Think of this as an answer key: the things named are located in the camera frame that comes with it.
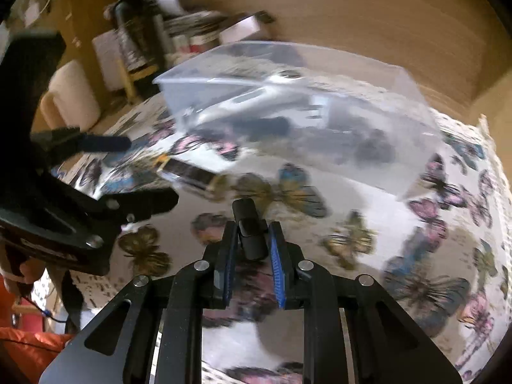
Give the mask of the person's left hand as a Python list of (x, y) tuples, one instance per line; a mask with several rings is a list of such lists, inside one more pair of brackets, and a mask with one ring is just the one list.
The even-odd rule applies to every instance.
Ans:
[(43, 261), (26, 255), (1, 239), (1, 276), (5, 289), (10, 293), (20, 295), (19, 285), (33, 284), (41, 278), (45, 268)]

